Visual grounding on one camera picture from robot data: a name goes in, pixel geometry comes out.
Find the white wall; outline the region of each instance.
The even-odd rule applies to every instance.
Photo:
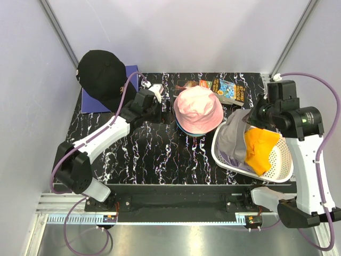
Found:
[[[308,0],[48,0],[78,59],[143,72],[270,72]]]
[[[341,95],[341,2],[339,0],[320,1],[302,34],[292,48],[284,65],[285,72],[307,72],[324,78]],[[310,78],[288,77],[296,81],[297,94],[301,106],[315,106],[321,113],[324,129],[329,130],[335,116],[334,97],[323,84]],[[335,203],[341,207],[341,125],[327,144],[324,160],[328,182]],[[341,222],[335,223],[338,250],[341,252]]]
[[[22,252],[79,85],[38,0],[0,7],[0,248]]]

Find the pink bucket hat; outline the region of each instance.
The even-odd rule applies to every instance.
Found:
[[[207,133],[221,124],[224,111],[214,93],[201,86],[188,88],[174,101],[175,116],[189,133]]]

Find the blue book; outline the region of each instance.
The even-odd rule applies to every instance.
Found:
[[[127,76],[130,76],[133,72],[138,71],[137,65],[134,66],[126,66]],[[139,76],[135,75],[130,81],[135,87],[136,91],[139,90]],[[89,113],[105,113],[110,112],[108,108],[106,108],[101,102],[90,97],[89,94],[86,93],[84,89],[82,89],[82,114]]]

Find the book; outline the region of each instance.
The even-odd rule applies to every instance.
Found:
[[[133,72],[136,71],[138,71],[136,65],[126,66],[127,76],[130,76]],[[135,87],[136,91],[139,91],[138,75],[133,76],[133,78],[131,79],[131,83]],[[80,111],[82,114],[110,112],[110,110],[106,108],[100,101],[92,98],[89,94],[87,94],[84,89],[82,89],[82,106]]]
[[[234,83],[219,78],[215,78],[213,81],[180,80],[175,85],[174,97],[176,98],[182,91],[194,86],[202,86],[211,89],[222,104],[236,104],[238,106],[244,105],[245,88],[242,85],[236,85]]]

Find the black cap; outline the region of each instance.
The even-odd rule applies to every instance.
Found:
[[[76,77],[92,98],[99,100],[110,111],[117,111],[127,74],[126,67],[113,53],[102,50],[87,52],[78,64]],[[129,82],[123,106],[135,95],[136,89]]]

